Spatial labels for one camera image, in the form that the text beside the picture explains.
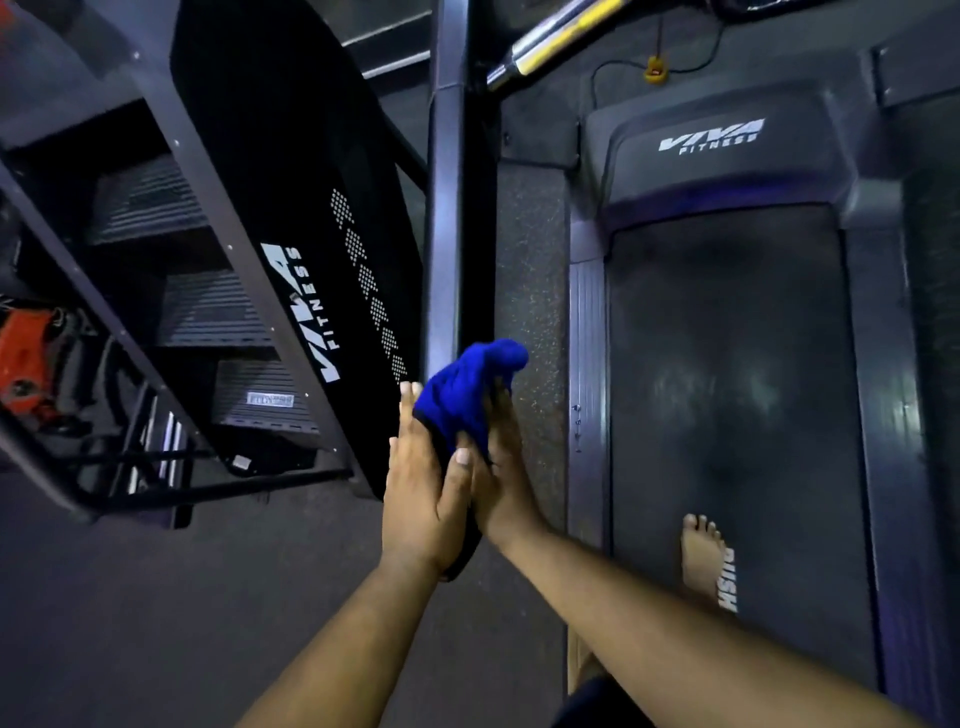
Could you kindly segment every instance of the blue towel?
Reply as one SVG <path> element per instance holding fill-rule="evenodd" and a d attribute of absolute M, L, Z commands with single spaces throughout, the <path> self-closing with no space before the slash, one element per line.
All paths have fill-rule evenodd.
<path fill-rule="evenodd" d="M 430 377 L 414 405 L 414 415 L 443 435 L 447 457 L 457 447 L 458 432 L 472 437 L 480 451 L 489 456 L 484 392 L 498 376 L 510 389 L 514 374 L 527 365 L 529 358 L 527 350 L 513 339 L 497 339 L 490 344 L 473 344 L 459 359 Z"/>

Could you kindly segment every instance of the forearm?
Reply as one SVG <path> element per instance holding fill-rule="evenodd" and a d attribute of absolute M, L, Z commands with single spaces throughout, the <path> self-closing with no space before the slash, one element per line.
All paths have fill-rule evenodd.
<path fill-rule="evenodd" d="M 660 728 L 920 724 L 564 536 L 540 530 L 504 553 Z"/>
<path fill-rule="evenodd" d="M 418 564 L 381 562 L 239 727 L 376 726 L 436 586 Z"/>

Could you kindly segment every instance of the treadmill belt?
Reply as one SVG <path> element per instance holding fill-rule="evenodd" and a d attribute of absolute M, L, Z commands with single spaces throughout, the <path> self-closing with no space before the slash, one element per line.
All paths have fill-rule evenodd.
<path fill-rule="evenodd" d="M 614 238 L 607 276 L 614 557 L 675 589 L 681 520 L 706 514 L 734 549 L 739 618 L 876 688 L 830 210 L 635 228 Z"/>

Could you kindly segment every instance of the stair climber step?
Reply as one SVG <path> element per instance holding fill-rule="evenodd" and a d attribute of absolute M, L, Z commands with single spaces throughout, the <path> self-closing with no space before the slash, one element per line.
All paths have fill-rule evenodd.
<path fill-rule="evenodd" d="M 316 433 L 303 395 L 279 361 L 224 359 L 217 367 L 212 421 L 217 425 Z"/>
<path fill-rule="evenodd" d="M 271 347 L 273 342 L 233 271 L 171 276 L 156 334 L 160 347 Z"/>
<path fill-rule="evenodd" d="M 206 215 L 173 156 L 100 180 L 90 245 L 207 226 Z"/>

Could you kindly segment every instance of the hand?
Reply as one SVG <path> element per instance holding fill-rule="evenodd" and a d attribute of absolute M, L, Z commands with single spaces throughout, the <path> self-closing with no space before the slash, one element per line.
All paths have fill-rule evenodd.
<path fill-rule="evenodd" d="M 523 464 L 523 441 L 510 392 L 497 384 L 487 402 L 492 468 L 475 468 L 473 508 L 477 524 L 506 551 L 517 539 L 547 529 Z"/>
<path fill-rule="evenodd" d="M 414 419 L 421 384 L 400 384 L 400 428 L 390 439 L 390 471 L 383 497 L 383 562 L 426 570 L 431 578 L 454 562 L 464 544 L 475 447 L 461 434 L 441 484 L 430 433 Z"/>

